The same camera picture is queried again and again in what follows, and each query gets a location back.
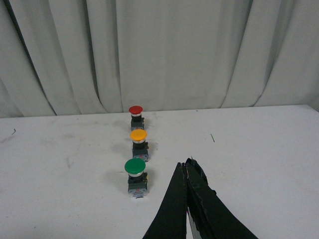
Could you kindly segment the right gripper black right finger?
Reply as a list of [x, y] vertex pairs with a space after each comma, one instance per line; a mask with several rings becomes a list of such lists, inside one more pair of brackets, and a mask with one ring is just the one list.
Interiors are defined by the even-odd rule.
[[194, 239], [255, 239], [218, 198], [208, 185], [207, 177], [198, 162], [185, 162], [187, 179], [187, 209]]

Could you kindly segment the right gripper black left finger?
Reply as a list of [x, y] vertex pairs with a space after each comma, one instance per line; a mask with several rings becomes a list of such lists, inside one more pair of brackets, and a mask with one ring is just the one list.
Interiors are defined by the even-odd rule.
[[146, 231], [145, 239], [185, 239], [187, 186], [185, 166], [178, 163], [160, 208]]

